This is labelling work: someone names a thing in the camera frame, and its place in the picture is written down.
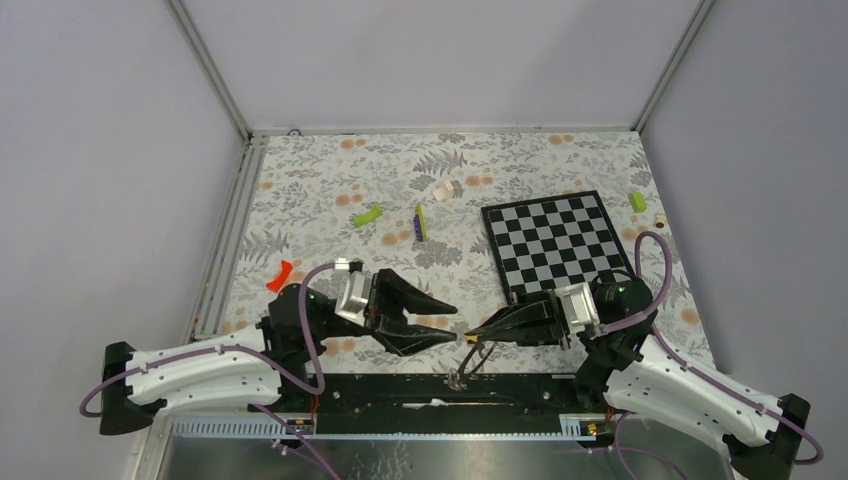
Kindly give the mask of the large silver keyring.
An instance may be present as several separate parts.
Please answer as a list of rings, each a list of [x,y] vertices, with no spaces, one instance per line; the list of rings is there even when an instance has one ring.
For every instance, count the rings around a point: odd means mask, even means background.
[[[492,342],[489,346],[485,343],[474,343],[457,369],[449,374],[446,381],[448,388],[453,391],[466,390],[469,380],[483,368],[497,346],[497,342]]]

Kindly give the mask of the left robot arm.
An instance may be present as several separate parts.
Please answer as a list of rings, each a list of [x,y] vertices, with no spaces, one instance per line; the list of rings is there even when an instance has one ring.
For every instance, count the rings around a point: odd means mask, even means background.
[[[288,411],[321,396],[327,379],[322,341],[368,336],[408,357],[455,340],[453,332],[413,324],[414,315],[454,315],[457,308],[416,288],[392,269],[366,275],[359,261],[321,264],[284,287],[269,314],[228,334],[169,349],[106,347],[102,381],[79,412],[103,436],[134,433],[158,416],[204,408],[276,403]]]

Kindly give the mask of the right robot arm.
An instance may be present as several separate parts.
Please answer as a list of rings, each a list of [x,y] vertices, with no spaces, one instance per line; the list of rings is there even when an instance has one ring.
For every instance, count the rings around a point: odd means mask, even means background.
[[[653,328],[654,297],[633,276],[532,292],[466,333],[468,342],[519,346],[576,337],[586,358],[572,379],[583,410],[613,409],[652,419],[729,459],[747,479],[787,479],[809,403],[757,393],[686,356]]]

